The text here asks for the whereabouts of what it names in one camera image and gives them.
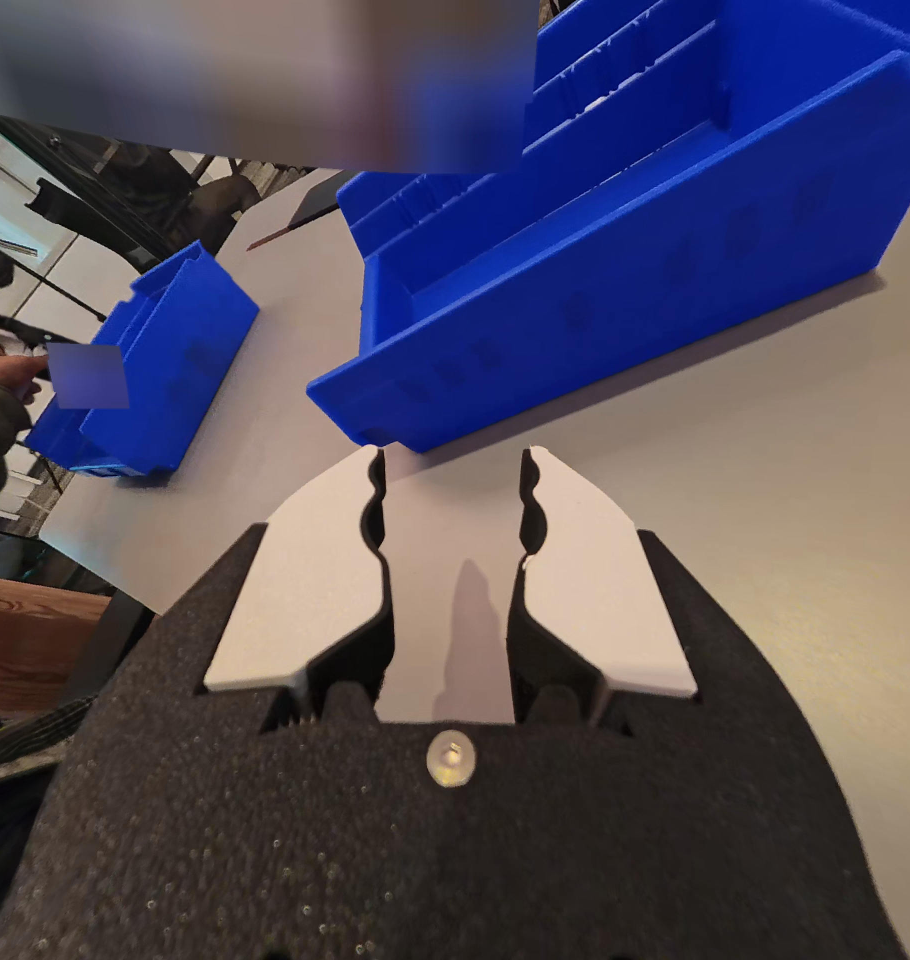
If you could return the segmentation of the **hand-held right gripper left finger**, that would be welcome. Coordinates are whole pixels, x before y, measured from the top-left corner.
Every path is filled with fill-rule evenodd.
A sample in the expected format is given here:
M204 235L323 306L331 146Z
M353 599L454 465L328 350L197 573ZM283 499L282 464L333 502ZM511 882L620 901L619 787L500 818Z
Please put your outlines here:
M203 678L209 693L281 691L302 721L377 724L396 651L382 449L358 448L264 524Z

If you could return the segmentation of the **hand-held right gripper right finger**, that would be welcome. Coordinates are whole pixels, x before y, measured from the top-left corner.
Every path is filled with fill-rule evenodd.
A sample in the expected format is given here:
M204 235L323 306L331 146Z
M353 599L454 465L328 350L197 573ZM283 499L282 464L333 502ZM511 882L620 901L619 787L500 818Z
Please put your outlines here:
M508 614L515 723L599 725L620 695L695 702L693 670L636 523L547 448L522 452L523 554Z

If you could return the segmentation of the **small blue plastic bin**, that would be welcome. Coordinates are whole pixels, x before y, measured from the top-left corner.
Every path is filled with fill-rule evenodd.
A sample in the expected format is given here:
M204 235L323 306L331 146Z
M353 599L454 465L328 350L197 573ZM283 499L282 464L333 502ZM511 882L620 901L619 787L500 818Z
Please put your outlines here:
M173 474L258 314L201 242L130 290L92 342L48 347L54 396L25 443L77 474Z

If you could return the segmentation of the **brown wooden bench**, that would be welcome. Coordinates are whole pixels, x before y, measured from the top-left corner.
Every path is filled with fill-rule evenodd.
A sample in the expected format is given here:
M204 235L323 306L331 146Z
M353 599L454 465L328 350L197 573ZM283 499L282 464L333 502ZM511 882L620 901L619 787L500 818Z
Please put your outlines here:
M110 599L0 579L0 716L53 709Z

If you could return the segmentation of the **large blue plastic bin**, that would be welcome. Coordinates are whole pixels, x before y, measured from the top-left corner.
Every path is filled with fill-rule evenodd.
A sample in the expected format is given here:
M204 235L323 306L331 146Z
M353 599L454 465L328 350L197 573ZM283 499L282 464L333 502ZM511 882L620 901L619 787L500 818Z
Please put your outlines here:
M355 175L337 193L366 258L437 220L491 218L495 246L569 200L713 125L724 2L581 1L536 37L518 165L501 174Z
M910 1L724 4L712 125L494 246L433 220L362 255L358 355L306 387L355 444L435 449L877 267Z

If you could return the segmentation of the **person's plaid shirt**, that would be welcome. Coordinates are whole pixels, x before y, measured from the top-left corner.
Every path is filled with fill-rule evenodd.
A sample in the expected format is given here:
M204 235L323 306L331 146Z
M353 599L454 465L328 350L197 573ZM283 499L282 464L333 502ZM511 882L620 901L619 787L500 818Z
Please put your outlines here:
M0 726L0 782L61 763L96 699L90 695Z

